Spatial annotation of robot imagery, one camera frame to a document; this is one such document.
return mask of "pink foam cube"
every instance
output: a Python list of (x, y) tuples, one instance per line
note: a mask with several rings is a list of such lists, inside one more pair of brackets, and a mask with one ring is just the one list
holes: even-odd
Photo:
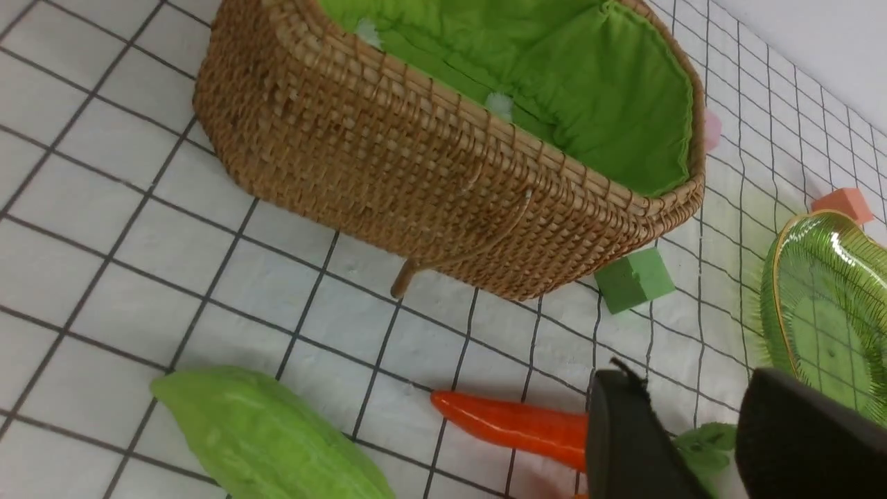
[(718, 115), (708, 109), (705, 110), (705, 152), (718, 146), (720, 142), (721, 122)]

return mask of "orange carrot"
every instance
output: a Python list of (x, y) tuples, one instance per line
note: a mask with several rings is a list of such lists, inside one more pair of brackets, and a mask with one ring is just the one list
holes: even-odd
[(491, 444), (551, 457), (585, 471), (588, 415), (570, 414), (456, 392), (432, 392), (431, 403), (468, 434)]

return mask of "woven rattan basket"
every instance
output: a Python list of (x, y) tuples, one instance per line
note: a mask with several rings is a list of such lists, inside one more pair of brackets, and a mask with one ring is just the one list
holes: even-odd
[(524, 300), (687, 220), (704, 183), (703, 90), (689, 180), (648, 198), (343, 32), (316, 0), (224, 0), (194, 108), (234, 181), (268, 202), (406, 257), (392, 287), (435, 269)]

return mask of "green foam cube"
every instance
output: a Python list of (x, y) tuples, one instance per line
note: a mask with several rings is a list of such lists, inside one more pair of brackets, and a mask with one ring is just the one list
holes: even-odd
[(619, 258), (594, 273), (594, 279), (610, 313), (620, 313), (674, 291), (674, 283), (656, 248)]

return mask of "white tile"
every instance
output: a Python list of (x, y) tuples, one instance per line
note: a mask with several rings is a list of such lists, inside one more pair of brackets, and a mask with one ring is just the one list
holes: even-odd
[[(397, 255), (342, 234), (335, 243), (327, 270), (387, 297), (403, 264), (404, 260)], [(413, 290), (411, 285), (407, 294)]]
[(736, 424), (737, 422), (739, 422), (738, 412), (703, 397), (699, 398), (699, 414), (697, 415), (699, 425), (706, 423)]
[(774, 49), (770, 49), (770, 67), (786, 78), (795, 77), (795, 66)]
[(703, 227), (703, 234), (703, 260), (726, 270), (730, 276), (739, 279), (740, 247), (709, 226)]
[(462, 482), (436, 474), (431, 479), (431, 488), (428, 490), (428, 499), (451, 499), (460, 497), (464, 499), (492, 499), (495, 495), (488, 494), (479, 488), (470, 487)]
[(694, 255), (698, 255), (700, 240), (699, 231), (701, 228), (702, 224), (700, 224), (698, 220), (690, 218), (688, 221), (672, 229), (666, 234), (666, 237), (668, 237), (670, 242), (674, 242), (681, 248), (689, 250)]
[(85, 251), (0, 222), (0, 304), (61, 326), (99, 265)]
[(715, 147), (715, 151), (718, 151), (721, 147), (739, 142), (739, 116), (731, 113), (726, 107), (721, 106), (718, 102), (715, 102), (714, 99), (708, 99), (706, 106), (712, 113), (714, 113), (718, 119), (721, 121), (721, 137), (726, 140), (720, 140), (718, 146)]
[(713, 47), (709, 47), (708, 49), (708, 63), (709, 63), (709, 82), (711, 81), (711, 75), (717, 75), (722, 80), (727, 82), (734, 89), (739, 88), (739, 66), (724, 54), (716, 51)]
[(456, 387), (460, 392), (518, 402), (529, 370), (485, 346), (469, 342)]
[(681, 433), (693, 428), (696, 394), (679, 384), (650, 373), (647, 387), (653, 410), (666, 430)]
[(857, 156), (857, 163), (865, 163), (867, 167), (873, 169), (877, 165), (877, 159), (875, 158), (875, 148), (871, 145), (871, 136), (868, 134), (860, 136), (854, 131), (851, 139), (853, 142), (853, 153)]
[(0, 206), (4, 206), (37, 164), (43, 150), (0, 132), (0, 155), (4, 158), (3, 168), (0, 168)]
[(10, 212), (107, 253), (141, 200), (142, 194), (53, 155)]
[(372, 374), (366, 366), (300, 341), (293, 348), (280, 382), (336, 430), (351, 433)]
[(699, 337), (698, 302), (675, 291), (653, 300), (653, 317), (666, 327), (691, 337)]
[(125, 448), (151, 402), (148, 385), (160, 374), (157, 369), (66, 338), (21, 413)]
[(540, 408), (582, 414), (585, 412), (585, 393), (572, 390), (538, 371), (533, 371), (530, 375), (530, 384), (527, 386), (525, 403)]
[(776, 239), (772, 232), (756, 222), (752, 217), (742, 214), (742, 245), (759, 255), (766, 257), (770, 245)]
[(176, 136), (94, 99), (59, 151), (146, 190), (176, 144)]
[(822, 87), (800, 69), (797, 70), (797, 88), (814, 102), (822, 105)]
[(736, 43), (736, 40), (728, 33), (718, 29), (717, 24), (714, 22), (708, 23), (706, 36), (710, 46), (717, 48), (733, 61), (739, 60), (739, 45)]
[(216, 18), (216, 11), (218, 11), (221, 2), (222, 0), (175, 0), (173, 4), (206, 22), (212, 22)]
[[(765, 159), (769, 162), (771, 157), (770, 151), (773, 148), (770, 147), (769, 142), (767, 144), (767, 156)], [(756, 156), (744, 152), (742, 153), (742, 162), (744, 180), (759, 186), (761, 189), (764, 189), (764, 192), (773, 194), (773, 197), (775, 197), (776, 185), (773, 183), (773, 168), (763, 164)]]
[(864, 184), (860, 182), (860, 192), (862, 193), (862, 197), (866, 199), (866, 204), (872, 210), (872, 214), (879, 220), (884, 218), (884, 210), (883, 210), (883, 198), (880, 194), (875, 191), (869, 189)]
[(806, 115), (801, 116), (801, 137), (820, 151), (826, 150), (826, 132)]
[(785, 125), (789, 128), (789, 130), (793, 131), (795, 135), (800, 133), (797, 125), (797, 109), (795, 106), (797, 103), (794, 99), (794, 93), (792, 93), (793, 99), (780, 99), (781, 96), (777, 96), (776, 94), (772, 94), (770, 98), (770, 107), (773, 111), (773, 118), (776, 119), (777, 122)]
[(382, 356), (382, 368), (425, 386), (449, 389), (465, 338), (402, 310)]
[(207, 305), (178, 368), (239, 366), (275, 376), (291, 337), (215, 305)]
[(317, 271), (252, 242), (240, 241), (213, 298), (242, 312), (295, 330)]
[(678, 41), (680, 48), (684, 49), (688, 56), (700, 62), (705, 61), (705, 52), (707, 45), (696, 33), (681, 23), (676, 23), (674, 27), (674, 37)]
[(395, 497), (422, 497), (428, 483), (428, 470), (378, 450), (359, 446), (379, 466)]
[(224, 499), (224, 490), (205, 481), (130, 459), (111, 495), (113, 499)]
[(165, 366), (199, 305), (195, 297), (111, 264), (71, 329)]
[(773, 100), (779, 100), (776, 97), (779, 96), (790, 106), (797, 106), (797, 88), (792, 80), (791, 76), (786, 77), (775, 71), (770, 71), (770, 89), (773, 91)]
[(703, 201), (703, 220), (711, 226), (715, 226), (718, 230), (734, 241), (739, 240), (739, 209), (730, 204), (730, 202), (721, 194), (706, 189), (705, 200)]
[(739, 23), (736, 22), (736, 18), (712, 2), (709, 2), (709, 18), (733, 38), (739, 36), (737, 26)]
[(608, 310), (602, 310), (597, 340), (601, 345), (643, 364), (650, 345), (650, 327), (650, 319), (636, 313), (626, 311), (613, 315)]
[(157, 0), (57, 0), (71, 12), (124, 38), (131, 38), (157, 5)]
[(123, 42), (40, 2), (10, 32), (3, 47), (92, 89), (123, 50)]
[(830, 140), (828, 144), (828, 155), (831, 157), (831, 160), (840, 165), (844, 171), (850, 173), (853, 172), (853, 153), (849, 147), (845, 147), (843, 144), (838, 144), (837, 142)]
[(529, 362), (535, 327), (533, 312), (486, 291), (478, 291), (471, 318), (472, 338)]
[(781, 148), (788, 151), (793, 157), (801, 157), (801, 142), (797, 134), (775, 119), (773, 120), (773, 145), (774, 154), (778, 148)]
[(659, 255), (663, 258), (674, 285), (691, 296), (698, 297), (699, 258), (665, 239), (659, 240)]
[[(734, 87), (731, 87), (726, 80), (719, 75), (709, 73), (706, 92), (709, 97), (715, 99), (724, 107), (724, 109), (728, 110), (730, 114), (739, 113), (739, 92)], [(718, 115), (718, 117), (721, 117), (722, 119), (725, 118), (725, 116), (720, 115)]]
[(206, 476), (197, 456), (188, 448), (182, 431), (169, 409), (158, 402), (145, 425), (136, 452), (164, 463)]
[(703, 262), (702, 297), (739, 317), (740, 284), (726, 272)]
[(203, 293), (233, 236), (155, 201), (142, 209), (117, 251), (124, 263)]
[(758, 125), (756, 121), (754, 121), (755, 116), (757, 116), (758, 112), (766, 114), (766, 110), (770, 108), (770, 92), (767, 91), (767, 88), (759, 82), (754, 76), (746, 73), (745, 71), (740, 71), (739, 74), (739, 85), (742, 89), (742, 98), (748, 98), (754, 104), (746, 107), (746, 104), (742, 105), (742, 118), (746, 121), (751, 120), (750, 123), (755, 127), (756, 130), (767, 134), (769, 131), (767, 129), (767, 125), (765, 123), (761, 123)]
[[(326, 261), (326, 254), (329, 253), (335, 231), (269, 202), (261, 201), (255, 206), (253, 216), (250, 217), (243, 234), (308, 263), (322, 266)], [(348, 244), (344, 239), (345, 236), (339, 238), (336, 249), (342, 244)], [(353, 281), (348, 275), (340, 273), (339, 275)], [(380, 294), (387, 296), (388, 292), (385, 290)]]
[[(701, 307), (700, 316), (702, 317), (705, 343), (743, 361), (746, 348), (742, 344), (742, 326), (738, 321), (740, 317), (738, 315), (731, 317), (730, 314), (707, 304), (702, 304)], [(742, 311), (744, 313), (758, 313), (758, 310), (746, 312), (744, 307)], [(749, 350), (754, 348), (757, 346), (751, 345)]]
[(579, 390), (588, 387), (594, 363), (594, 345), (588, 338), (570, 333), (542, 319), (536, 334), (533, 365)]
[[(542, 313), (583, 336), (592, 337), (598, 320), (599, 297), (594, 289), (570, 282), (542, 297)], [(500, 334), (509, 332), (505, 329)]]
[(193, 116), (194, 81), (141, 51), (127, 51), (98, 93), (175, 131)]
[(742, 395), (748, 385), (748, 371), (745, 367), (710, 348), (705, 349), (703, 372), (699, 383), (700, 392), (738, 408), (742, 404)]
[(773, 169), (783, 176), (792, 186), (804, 188), (804, 165), (796, 157), (779, 149), (773, 150)]
[(209, 137), (207, 137), (206, 131), (203, 130), (203, 125), (200, 122), (194, 122), (194, 126), (191, 127), (191, 131), (188, 132), (188, 138), (193, 140), (197, 144), (204, 146), (210, 151), (214, 151), (212, 142), (209, 141)]
[(576, 472), (541, 455), (521, 450), (514, 454), (509, 494), (516, 499), (572, 497)]
[[(819, 149), (806, 143), (801, 145), (801, 151), (804, 154), (804, 166), (809, 171), (818, 175), (820, 178), (824, 178), (828, 181), (828, 158), (822, 152), (820, 152)], [(811, 177), (807, 177), (807, 192), (810, 195), (816, 194), (814, 197), (822, 197), (823, 195), (831, 192), (831, 189), (829, 189), (828, 191), (823, 191), (821, 193), (816, 193), (815, 191), (812, 191), (810, 189), (810, 180)]]
[(742, 147), (761, 161), (770, 156), (770, 115), (766, 108), (762, 109), (754, 100), (745, 95), (740, 97), (742, 108)]
[(136, 44), (187, 74), (196, 76), (207, 55), (209, 27), (163, 5)]
[(693, 30), (699, 36), (705, 37), (708, 29), (705, 22), (705, 16), (700, 14), (685, 0), (677, 0), (675, 4), (675, 19), (679, 20), (684, 26)]
[(801, 121), (807, 119), (810, 123), (824, 127), (825, 118), (822, 115), (822, 104), (818, 101), (810, 99), (807, 94), (799, 92), (797, 94), (797, 110), (801, 114)]
[(749, 181), (743, 180), (743, 182), (742, 210), (757, 220), (759, 224), (773, 228), (773, 211), (776, 209), (775, 196)]
[(887, 151), (887, 136), (884, 136), (880, 130), (872, 127), (872, 135), (875, 136), (875, 148), (879, 151)]
[(375, 364), (394, 306), (331, 277), (320, 282), (303, 337)]
[(53, 331), (0, 313), (0, 408), (12, 409), (55, 339)]
[(240, 227), (253, 201), (215, 156), (187, 142), (169, 162), (154, 194), (231, 230)]
[(86, 94), (6, 54), (0, 54), (0, 124), (50, 144)]
[(427, 392), (380, 373), (357, 437), (431, 464), (443, 420)]
[(2, 2), (0, 4), (0, 30), (6, 29), (30, 3), (30, 0), (6, 0)]
[(412, 278), (404, 295), (404, 305), (465, 332), (474, 295), (474, 288), (464, 282), (436, 271), (425, 271)]
[(825, 89), (822, 89), (822, 104), (826, 111), (828, 111), (826, 113), (826, 120), (832, 118), (833, 115), (845, 128), (850, 124), (850, 118), (847, 116), (847, 106)]
[(687, 386), (696, 385), (703, 344), (655, 325), (650, 367)]
[(742, 176), (740, 173), (733, 168), (730, 168), (727, 163), (721, 161), (708, 161), (705, 166), (706, 186), (723, 195), (728, 201), (738, 206), (741, 194), (740, 186), (742, 185)]
[(13, 423), (0, 441), (0, 487), (11, 499), (99, 499), (121, 459), (109, 450)]

